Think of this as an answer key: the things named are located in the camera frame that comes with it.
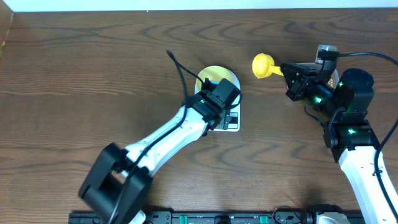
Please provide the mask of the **yellow plastic measuring scoop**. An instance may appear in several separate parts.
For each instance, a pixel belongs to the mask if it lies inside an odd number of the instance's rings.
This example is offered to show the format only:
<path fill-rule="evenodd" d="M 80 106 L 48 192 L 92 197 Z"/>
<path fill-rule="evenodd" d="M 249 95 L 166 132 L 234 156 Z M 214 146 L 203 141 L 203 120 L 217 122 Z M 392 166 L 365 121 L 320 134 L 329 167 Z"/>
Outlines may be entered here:
<path fill-rule="evenodd" d="M 274 59 L 268 54 L 257 54 L 252 61 L 252 72 L 258 78 L 267 78 L 272 74 L 283 76 L 280 67 L 275 66 Z"/>

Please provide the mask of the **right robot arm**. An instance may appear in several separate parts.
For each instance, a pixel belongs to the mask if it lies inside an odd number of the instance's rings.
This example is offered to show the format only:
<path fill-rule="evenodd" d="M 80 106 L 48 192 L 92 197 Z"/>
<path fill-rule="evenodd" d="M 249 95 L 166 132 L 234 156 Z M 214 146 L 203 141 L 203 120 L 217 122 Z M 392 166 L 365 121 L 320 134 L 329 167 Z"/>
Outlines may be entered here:
<path fill-rule="evenodd" d="M 345 173 L 364 221 L 397 223 L 397 192 L 384 166 L 382 143 L 366 119 L 374 94 L 373 76 L 349 68 L 332 88 L 331 70 L 292 62 L 284 62 L 280 70 L 291 100 L 308 100 L 315 111 L 329 118 L 323 123 L 324 142 Z"/>

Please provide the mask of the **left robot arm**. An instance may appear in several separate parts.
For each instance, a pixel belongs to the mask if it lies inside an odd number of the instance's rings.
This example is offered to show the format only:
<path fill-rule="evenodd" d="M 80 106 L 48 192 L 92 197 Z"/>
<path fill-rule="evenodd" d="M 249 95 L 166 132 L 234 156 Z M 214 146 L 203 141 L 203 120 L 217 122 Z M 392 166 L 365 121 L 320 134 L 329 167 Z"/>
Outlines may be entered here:
<path fill-rule="evenodd" d="M 179 150 L 214 129 L 230 107 L 225 96 L 197 93 L 146 138 L 121 149 L 106 146 L 78 195 L 106 223 L 144 223 L 142 211 L 155 173 Z"/>

